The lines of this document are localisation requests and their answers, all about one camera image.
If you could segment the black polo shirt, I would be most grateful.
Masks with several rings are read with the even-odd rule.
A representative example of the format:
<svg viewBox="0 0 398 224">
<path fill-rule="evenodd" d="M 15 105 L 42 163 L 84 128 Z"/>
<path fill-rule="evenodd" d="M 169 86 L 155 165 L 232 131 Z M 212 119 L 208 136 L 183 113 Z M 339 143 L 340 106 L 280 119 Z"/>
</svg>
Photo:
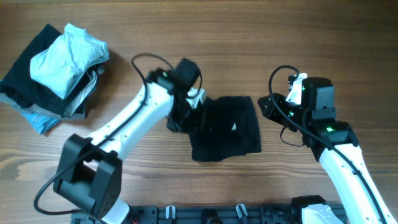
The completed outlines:
<svg viewBox="0 0 398 224">
<path fill-rule="evenodd" d="M 205 100 L 205 120 L 190 134 L 192 159 L 220 162 L 229 157 L 259 153 L 261 134 L 249 96 L 222 96 Z"/>
</svg>

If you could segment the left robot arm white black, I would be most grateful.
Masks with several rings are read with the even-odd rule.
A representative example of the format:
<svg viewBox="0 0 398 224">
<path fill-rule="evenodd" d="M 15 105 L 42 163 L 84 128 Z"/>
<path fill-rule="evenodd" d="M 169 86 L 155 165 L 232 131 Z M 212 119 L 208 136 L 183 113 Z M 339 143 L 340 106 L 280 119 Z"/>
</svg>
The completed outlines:
<svg viewBox="0 0 398 224">
<path fill-rule="evenodd" d="M 201 77 L 197 68 L 150 72 L 139 93 L 110 122 L 85 138 L 74 134 L 67 139 L 53 191 L 96 221 L 124 223 L 131 213 L 119 198 L 124 160 L 163 118 L 175 133 L 200 127 L 206 93 L 193 85 Z"/>
</svg>

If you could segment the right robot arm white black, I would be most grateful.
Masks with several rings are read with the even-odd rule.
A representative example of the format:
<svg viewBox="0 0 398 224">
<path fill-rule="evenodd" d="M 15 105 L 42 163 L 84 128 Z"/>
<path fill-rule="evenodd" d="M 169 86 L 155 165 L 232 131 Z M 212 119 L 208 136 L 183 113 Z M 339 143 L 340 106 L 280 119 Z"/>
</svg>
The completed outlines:
<svg viewBox="0 0 398 224">
<path fill-rule="evenodd" d="M 336 120 L 334 96 L 274 94 L 258 100 L 262 115 L 293 131 L 328 174 L 350 223 L 396 223 L 374 184 L 351 126 Z"/>
</svg>

